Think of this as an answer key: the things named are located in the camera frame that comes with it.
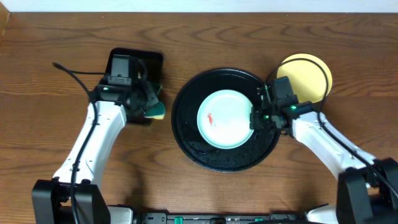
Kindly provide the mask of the green and yellow sponge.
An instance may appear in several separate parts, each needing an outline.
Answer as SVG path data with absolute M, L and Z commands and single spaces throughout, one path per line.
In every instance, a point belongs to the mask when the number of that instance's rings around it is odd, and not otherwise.
M 151 83 L 151 87 L 154 91 L 157 103 L 145 110 L 144 117 L 148 119 L 162 120 L 165 117 L 165 105 L 160 100 L 162 85 L 160 83 Z

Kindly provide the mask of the yellow plate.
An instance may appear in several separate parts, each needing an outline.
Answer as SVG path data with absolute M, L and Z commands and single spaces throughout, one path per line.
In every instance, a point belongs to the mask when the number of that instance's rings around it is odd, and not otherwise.
M 298 101 L 320 102 L 331 91 L 333 78 L 324 61 L 310 54 L 295 54 L 287 57 L 287 62 L 277 71 L 277 78 L 288 77 Z

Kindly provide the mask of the white plate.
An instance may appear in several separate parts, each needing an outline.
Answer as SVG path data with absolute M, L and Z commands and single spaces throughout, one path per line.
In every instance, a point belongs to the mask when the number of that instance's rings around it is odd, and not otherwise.
M 235 90 L 220 90 L 207 96 L 197 113 L 197 127 L 202 138 L 218 149 L 243 145 L 254 130 L 249 127 L 252 103 Z

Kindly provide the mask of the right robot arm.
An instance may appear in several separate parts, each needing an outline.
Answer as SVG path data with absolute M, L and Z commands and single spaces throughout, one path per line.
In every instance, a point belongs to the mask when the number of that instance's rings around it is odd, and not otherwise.
M 309 148 L 338 181 L 336 206 L 305 212 L 304 223 L 397 223 L 397 162 L 379 160 L 342 135 L 317 108 L 300 103 L 291 88 L 265 86 L 250 127 L 284 131 Z

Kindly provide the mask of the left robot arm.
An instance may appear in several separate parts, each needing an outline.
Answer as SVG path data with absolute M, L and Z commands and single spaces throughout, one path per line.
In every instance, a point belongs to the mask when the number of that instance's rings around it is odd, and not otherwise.
M 104 77 L 89 91 L 82 130 L 51 180 L 32 189 L 36 223 L 135 223 L 131 207 L 107 205 L 100 191 L 114 142 L 131 109 L 143 116 L 159 101 L 162 85 L 143 79 Z

